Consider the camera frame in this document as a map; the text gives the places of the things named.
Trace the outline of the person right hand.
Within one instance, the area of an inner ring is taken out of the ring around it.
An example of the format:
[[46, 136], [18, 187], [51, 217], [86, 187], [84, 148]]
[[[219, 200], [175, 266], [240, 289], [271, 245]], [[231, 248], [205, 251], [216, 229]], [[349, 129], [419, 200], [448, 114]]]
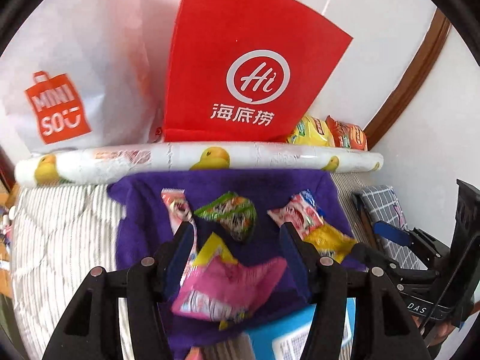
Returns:
[[433, 338], [430, 340], [429, 348], [440, 348], [448, 339], [448, 336], [457, 330], [451, 322], [441, 322], [433, 326], [429, 333], [433, 333]]

